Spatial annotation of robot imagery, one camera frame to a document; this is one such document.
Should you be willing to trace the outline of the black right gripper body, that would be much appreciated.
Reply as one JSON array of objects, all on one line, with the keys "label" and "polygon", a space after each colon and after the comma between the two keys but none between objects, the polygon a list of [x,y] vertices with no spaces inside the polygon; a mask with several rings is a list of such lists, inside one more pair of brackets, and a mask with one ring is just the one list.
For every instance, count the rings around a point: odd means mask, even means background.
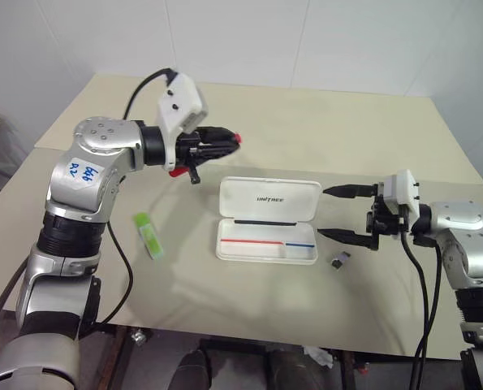
[{"label": "black right gripper body", "polygon": [[408,208],[395,199],[386,201],[385,185],[379,182],[373,204],[366,215],[366,232],[370,234],[371,250],[378,250],[380,236],[397,236],[408,230]]}]

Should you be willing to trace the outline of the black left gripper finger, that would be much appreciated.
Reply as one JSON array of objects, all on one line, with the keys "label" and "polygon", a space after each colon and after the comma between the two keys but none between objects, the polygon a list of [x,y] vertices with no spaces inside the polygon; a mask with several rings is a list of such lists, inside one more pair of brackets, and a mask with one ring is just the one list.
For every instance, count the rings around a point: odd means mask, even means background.
[{"label": "black left gripper finger", "polygon": [[201,141],[206,144],[217,142],[237,142],[237,136],[223,127],[205,126],[201,128]]},{"label": "black left gripper finger", "polygon": [[201,165],[209,160],[224,158],[240,148],[238,142],[218,142],[214,144],[200,144],[192,148],[192,161]]}]

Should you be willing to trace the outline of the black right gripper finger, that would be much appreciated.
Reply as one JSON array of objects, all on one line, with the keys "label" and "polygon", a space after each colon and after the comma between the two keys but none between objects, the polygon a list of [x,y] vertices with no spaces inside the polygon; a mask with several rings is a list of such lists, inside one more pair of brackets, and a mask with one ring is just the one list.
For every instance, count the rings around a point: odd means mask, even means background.
[{"label": "black right gripper finger", "polygon": [[352,230],[338,229],[338,228],[320,228],[317,230],[318,233],[327,237],[333,241],[345,245],[361,246],[367,249],[373,248],[373,237],[360,235]]},{"label": "black right gripper finger", "polygon": [[322,193],[341,198],[374,197],[376,185],[343,184],[326,188]]}]

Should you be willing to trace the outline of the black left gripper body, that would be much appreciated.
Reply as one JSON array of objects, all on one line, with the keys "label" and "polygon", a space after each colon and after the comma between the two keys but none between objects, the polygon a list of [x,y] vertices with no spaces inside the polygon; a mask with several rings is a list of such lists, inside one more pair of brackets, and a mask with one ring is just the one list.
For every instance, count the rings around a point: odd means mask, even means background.
[{"label": "black left gripper body", "polygon": [[179,135],[176,142],[175,177],[188,173],[191,184],[201,182],[197,167],[207,161],[208,144],[205,142],[205,136],[205,128],[198,128],[190,134]]}]

